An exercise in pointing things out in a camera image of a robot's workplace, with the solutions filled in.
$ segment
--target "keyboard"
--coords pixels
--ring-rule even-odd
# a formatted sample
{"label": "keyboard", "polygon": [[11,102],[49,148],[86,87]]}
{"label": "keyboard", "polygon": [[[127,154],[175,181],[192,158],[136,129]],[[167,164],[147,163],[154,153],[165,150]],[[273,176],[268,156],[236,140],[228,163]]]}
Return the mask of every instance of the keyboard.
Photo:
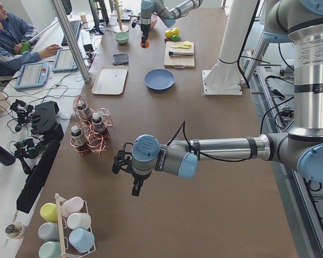
{"label": "keyboard", "polygon": [[[74,36],[76,38],[76,40],[78,40],[78,37],[79,37],[79,33],[80,33],[80,26],[81,26],[81,21],[80,20],[71,20],[69,22],[71,28],[72,28],[72,31],[74,33]],[[67,42],[67,39],[66,37],[64,36],[62,42],[61,42],[61,45],[62,46],[68,46],[68,42]]]}

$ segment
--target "black cylinder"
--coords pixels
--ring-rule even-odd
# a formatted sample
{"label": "black cylinder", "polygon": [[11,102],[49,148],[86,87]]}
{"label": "black cylinder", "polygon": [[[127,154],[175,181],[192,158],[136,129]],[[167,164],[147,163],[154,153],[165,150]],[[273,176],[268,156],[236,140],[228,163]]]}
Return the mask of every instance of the black cylinder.
{"label": "black cylinder", "polygon": [[10,166],[16,161],[16,158],[0,146],[0,163],[4,166]]}

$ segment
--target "blue and white device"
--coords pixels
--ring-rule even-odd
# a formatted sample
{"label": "blue and white device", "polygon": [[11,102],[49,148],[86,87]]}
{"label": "blue and white device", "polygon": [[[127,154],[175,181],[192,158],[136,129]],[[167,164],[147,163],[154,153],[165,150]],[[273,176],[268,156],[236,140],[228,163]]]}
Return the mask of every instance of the blue and white device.
{"label": "blue and white device", "polygon": [[16,90],[42,87],[48,79],[49,65],[47,62],[27,63],[22,65]]}
{"label": "blue and white device", "polygon": [[78,66],[75,63],[70,49],[59,49],[53,64],[53,73],[69,73],[77,71]]}

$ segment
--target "cup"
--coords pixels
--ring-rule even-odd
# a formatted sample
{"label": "cup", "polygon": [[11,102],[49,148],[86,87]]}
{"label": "cup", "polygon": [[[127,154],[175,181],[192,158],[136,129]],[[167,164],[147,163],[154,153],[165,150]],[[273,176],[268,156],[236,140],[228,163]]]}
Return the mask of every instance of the cup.
{"label": "cup", "polygon": [[19,221],[8,225],[5,229],[7,239],[22,239],[27,230],[27,226]]}
{"label": "cup", "polygon": [[58,222],[58,213],[56,211],[56,204],[54,203],[44,204],[41,207],[39,214],[46,222]]}
{"label": "cup", "polygon": [[39,258],[60,258],[61,246],[60,242],[45,242],[38,251]]}
{"label": "cup", "polygon": [[87,28],[86,13],[85,13],[85,12],[80,12],[80,13],[79,13],[79,15],[80,15],[80,19],[81,19],[81,21],[82,21],[82,26],[83,26],[84,28]]}
{"label": "cup", "polygon": [[80,253],[88,252],[95,243],[92,232],[83,228],[76,228],[69,234],[69,242]]}
{"label": "cup", "polygon": [[91,217],[87,213],[73,213],[67,219],[67,226],[72,230],[78,227],[87,230],[91,226]]}
{"label": "cup", "polygon": [[42,240],[59,241],[59,226],[57,223],[46,222],[42,224],[38,229],[38,237]]}
{"label": "cup", "polygon": [[84,206],[84,201],[81,197],[75,196],[69,200],[66,200],[61,206],[62,216],[68,218],[74,212],[79,212]]}

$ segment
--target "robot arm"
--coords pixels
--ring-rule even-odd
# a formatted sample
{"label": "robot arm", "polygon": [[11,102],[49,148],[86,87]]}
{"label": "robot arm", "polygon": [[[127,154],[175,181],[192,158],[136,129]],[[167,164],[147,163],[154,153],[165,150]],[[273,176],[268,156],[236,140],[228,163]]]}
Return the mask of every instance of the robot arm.
{"label": "robot arm", "polygon": [[143,34],[141,37],[141,46],[143,48],[148,47],[148,43],[146,42],[151,29],[151,15],[153,12],[170,28],[175,24],[176,19],[198,8],[201,4],[202,0],[186,0],[169,11],[164,5],[164,0],[142,0],[141,31]]}
{"label": "robot arm", "polygon": [[268,0],[266,14],[265,39],[285,42],[287,36],[294,42],[294,127],[287,133],[256,138],[177,140],[169,145],[142,135],[131,153],[124,148],[118,153],[113,166],[117,173],[127,165],[123,170],[135,178],[133,195],[138,195],[152,169],[191,178],[198,161],[209,158],[277,161],[303,177],[323,182],[323,1]]}

